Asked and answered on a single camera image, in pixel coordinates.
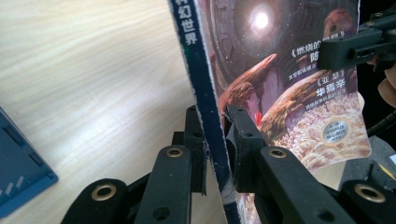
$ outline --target light wood tabletop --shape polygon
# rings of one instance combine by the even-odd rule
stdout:
[[[85,187],[136,181],[183,130],[194,100],[167,4],[0,3],[0,106],[59,176],[0,222],[60,223]],[[339,179],[342,170],[327,174]],[[192,223],[224,222],[209,173],[208,195],[193,196]]]

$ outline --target magazine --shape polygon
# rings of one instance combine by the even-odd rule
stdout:
[[[322,41],[357,33],[359,0],[169,2],[229,222],[260,219],[254,194],[234,192],[227,105],[244,107],[267,145],[310,172],[370,155],[356,68],[317,69]]]

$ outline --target table surface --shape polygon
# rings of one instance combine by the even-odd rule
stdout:
[[[92,182],[132,183],[194,104],[167,1],[0,3],[0,106],[59,181],[0,220],[59,223]],[[344,164],[320,170],[337,188]],[[217,184],[192,223],[224,223]]]

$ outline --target blue object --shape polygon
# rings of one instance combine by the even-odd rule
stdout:
[[[0,218],[58,180],[0,107]]]

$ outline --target black cable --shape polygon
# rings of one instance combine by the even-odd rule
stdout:
[[[386,129],[389,129],[393,125],[396,124],[396,110],[389,114],[386,118],[379,121],[376,125],[369,128],[367,130],[367,135],[369,137],[377,135],[379,133],[384,132]]]

